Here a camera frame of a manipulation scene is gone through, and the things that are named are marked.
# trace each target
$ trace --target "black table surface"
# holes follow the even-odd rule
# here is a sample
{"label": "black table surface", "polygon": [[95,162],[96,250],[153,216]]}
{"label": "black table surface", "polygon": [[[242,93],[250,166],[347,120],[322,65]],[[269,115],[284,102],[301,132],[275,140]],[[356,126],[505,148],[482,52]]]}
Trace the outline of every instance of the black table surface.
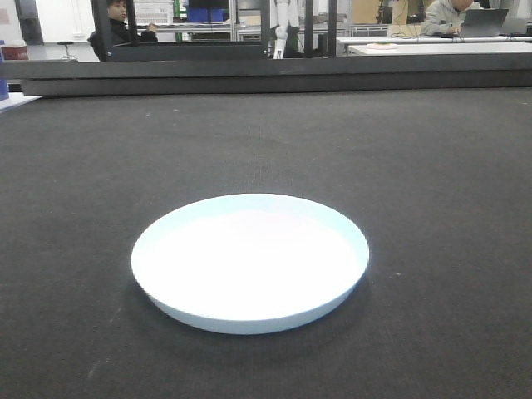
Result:
{"label": "black table surface", "polygon": [[[47,98],[0,114],[0,398],[530,397],[530,122],[526,88]],[[258,336],[164,315],[131,273],[141,232],[258,192],[361,228],[371,259],[353,294]]]}

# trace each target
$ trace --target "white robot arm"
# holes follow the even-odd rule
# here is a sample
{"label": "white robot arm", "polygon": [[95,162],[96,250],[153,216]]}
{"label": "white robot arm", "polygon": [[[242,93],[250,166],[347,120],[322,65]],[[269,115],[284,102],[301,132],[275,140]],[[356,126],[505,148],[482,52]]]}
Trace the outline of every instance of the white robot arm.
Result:
{"label": "white robot arm", "polygon": [[284,57],[288,27],[299,28],[298,0],[269,0],[270,28],[275,28],[273,59]]}

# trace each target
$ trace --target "man in gray jacket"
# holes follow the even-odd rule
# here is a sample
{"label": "man in gray jacket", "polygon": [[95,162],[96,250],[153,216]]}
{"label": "man in gray jacket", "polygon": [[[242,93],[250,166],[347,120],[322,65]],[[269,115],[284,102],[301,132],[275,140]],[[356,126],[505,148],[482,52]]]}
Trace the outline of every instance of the man in gray jacket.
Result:
{"label": "man in gray jacket", "polygon": [[426,10],[421,35],[457,35],[466,18],[466,11],[481,8],[480,4],[473,0],[435,0]]}

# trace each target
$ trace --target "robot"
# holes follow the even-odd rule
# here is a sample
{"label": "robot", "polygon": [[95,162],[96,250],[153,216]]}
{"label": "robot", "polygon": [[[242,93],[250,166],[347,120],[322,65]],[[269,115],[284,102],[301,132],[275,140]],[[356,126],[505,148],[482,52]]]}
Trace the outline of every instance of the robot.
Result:
{"label": "robot", "polygon": [[275,39],[273,59],[284,58],[288,36],[299,31],[298,0],[269,0],[269,21]]}

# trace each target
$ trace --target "laptop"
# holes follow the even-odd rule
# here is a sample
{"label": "laptop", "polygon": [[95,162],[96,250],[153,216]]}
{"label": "laptop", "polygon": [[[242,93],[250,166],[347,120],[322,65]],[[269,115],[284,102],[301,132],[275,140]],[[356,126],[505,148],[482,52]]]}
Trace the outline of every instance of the laptop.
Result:
{"label": "laptop", "polygon": [[460,37],[495,37],[500,35],[508,10],[469,10],[465,13]]}
{"label": "laptop", "polygon": [[505,36],[526,36],[527,21],[525,18],[506,17],[500,34]]}

